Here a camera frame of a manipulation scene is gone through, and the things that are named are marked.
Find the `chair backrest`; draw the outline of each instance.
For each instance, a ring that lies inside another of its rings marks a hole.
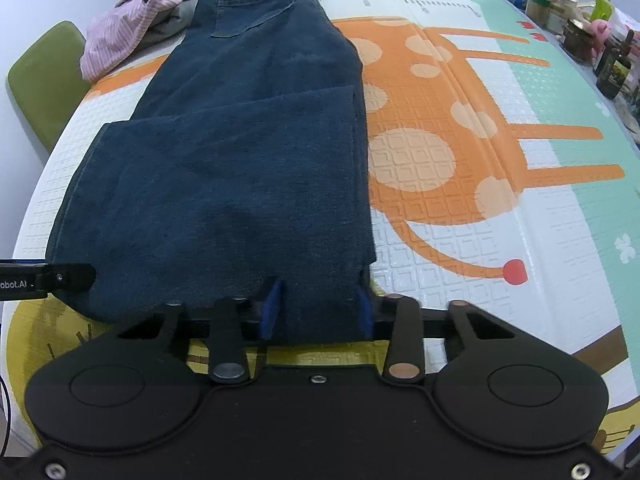
[[[80,72],[84,36],[71,22],[45,32],[20,56],[7,80],[24,117],[51,152],[91,88]]]

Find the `folded dark blue jeans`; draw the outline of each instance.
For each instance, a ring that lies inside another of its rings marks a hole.
[[[358,340],[372,261],[362,66],[317,0],[200,0],[132,119],[76,171],[50,262],[97,271],[56,295],[115,321],[284,280],[279,342]]]

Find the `jeans back pocket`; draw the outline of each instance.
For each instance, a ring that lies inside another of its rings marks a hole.
[[[218,0],[214,38],[231,38],[275,18],[294,0]]]

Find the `orange giraffe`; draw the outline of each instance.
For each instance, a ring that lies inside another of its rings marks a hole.
[[[425,259],[463,276],[524,283],[521,260],[503,267],[462,262],[422,240],[407,222],[471,224],[512,210],[525,188],[624,177],[617,165],[528,169],[519,139],[601,139],[602,134],[584,126],[507,123],[467,59],[549,63],[459,50],[444,35],[529,41],[481,30],[420,29],[400,18],[334,24],[364,65],[371,206]]]

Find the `pink striped shirt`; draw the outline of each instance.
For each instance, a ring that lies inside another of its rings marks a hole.
[[[115,8],[91,20],[80,59],[82,78],[100,79],[133,52],[158,12],[182,1],[120,0]]]

